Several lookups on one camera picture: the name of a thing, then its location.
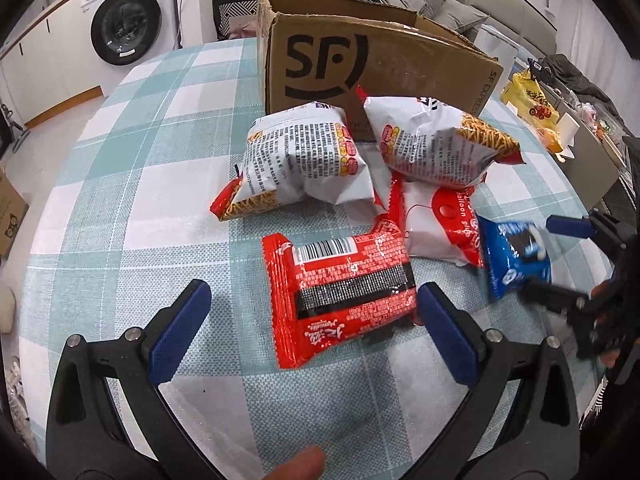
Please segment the right hand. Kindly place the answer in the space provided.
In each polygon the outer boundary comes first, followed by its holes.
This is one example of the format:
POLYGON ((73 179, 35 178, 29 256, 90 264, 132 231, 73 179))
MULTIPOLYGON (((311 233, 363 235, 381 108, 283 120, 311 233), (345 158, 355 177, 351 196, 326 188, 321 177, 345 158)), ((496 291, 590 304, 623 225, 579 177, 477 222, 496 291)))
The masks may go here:
MULTIPOLYGON (((617 330, 622 326, 623 322, 628 322, 634 317, 634 300, 629 298, 627 286, 622 280, 614 280, 610 278, 597 285, 591 292, 592 299, 598 299, 603 294, 612 292, 616 298, 622 300, 619 308, 611 308, 602 311, 597 318, 597 326, 602 325, 606 330, 617 330)), ((606 368, 614 368, 616 361, 620 356, 620 347, 614 347, 612 344, 608 346, 608 350, 603 351, 600 356, 600 362, 606 368)))

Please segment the left hand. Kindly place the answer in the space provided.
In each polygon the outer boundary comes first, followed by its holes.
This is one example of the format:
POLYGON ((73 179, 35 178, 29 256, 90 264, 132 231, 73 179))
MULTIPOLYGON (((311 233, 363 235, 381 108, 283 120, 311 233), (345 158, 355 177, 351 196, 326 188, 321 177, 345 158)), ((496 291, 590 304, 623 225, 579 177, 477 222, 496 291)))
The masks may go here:
POLYGON ((310 446, 286 463, 274 468, 265 480, 318 480, 326 468, 326 453, 318 446, 310 446))

